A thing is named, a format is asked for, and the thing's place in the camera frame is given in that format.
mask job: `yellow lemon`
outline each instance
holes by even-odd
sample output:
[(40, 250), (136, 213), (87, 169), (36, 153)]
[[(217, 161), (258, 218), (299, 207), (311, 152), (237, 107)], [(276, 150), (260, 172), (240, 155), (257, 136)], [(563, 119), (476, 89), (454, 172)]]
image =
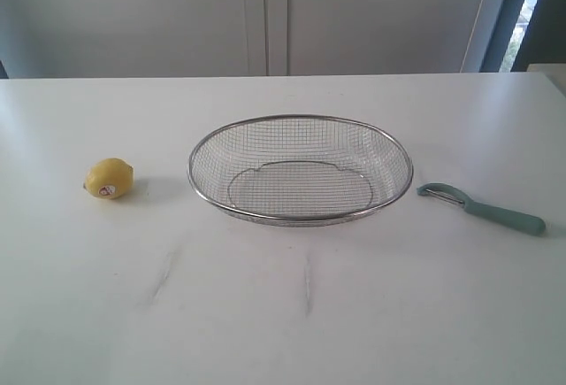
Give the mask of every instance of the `yellow lemon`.
[(83, 188), (94, 197), (114, 199), (134, 184), (134, 169), (122, 159), (108, 158), (90, 168)]

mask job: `white table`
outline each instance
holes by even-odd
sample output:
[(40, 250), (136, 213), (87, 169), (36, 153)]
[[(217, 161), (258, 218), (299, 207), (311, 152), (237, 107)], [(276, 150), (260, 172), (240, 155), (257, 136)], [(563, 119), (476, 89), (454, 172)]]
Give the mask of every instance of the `white table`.
[[(193, 192), (203, 136), (282, 112), (383, 127), (410, 191), (306, 229)], [(107, 157), (134, 166), (123, 200), (81, 188)], [(0, 179), (2, 385), (566, 383), (566, 99), (541, 74), (3, 81)], [(550, 234), (417, 196), (427, 181)]]

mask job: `wire mesh basket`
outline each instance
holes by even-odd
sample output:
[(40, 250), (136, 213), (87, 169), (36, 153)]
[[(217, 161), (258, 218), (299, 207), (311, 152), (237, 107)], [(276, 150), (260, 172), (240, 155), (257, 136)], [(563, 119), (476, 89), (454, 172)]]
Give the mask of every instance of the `wire mesh basket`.
[(200, 197), (234, 217), (297, 227), (358, 219), (393, 203), (409, 188), (413, 165), (379, 128), (278, 115), (210, 133), (187, 173)]

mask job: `wire mesh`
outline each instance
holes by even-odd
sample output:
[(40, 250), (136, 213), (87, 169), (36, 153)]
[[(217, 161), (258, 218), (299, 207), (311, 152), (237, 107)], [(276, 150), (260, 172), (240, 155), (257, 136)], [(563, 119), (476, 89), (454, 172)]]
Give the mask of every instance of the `wire mesh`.
[(196, 192), (238, 218), (315, 226), (391, 204), (410, 185), (405, 149), (378, 128), (315, 115), (263, 117), (211, 133), (193, 150)]

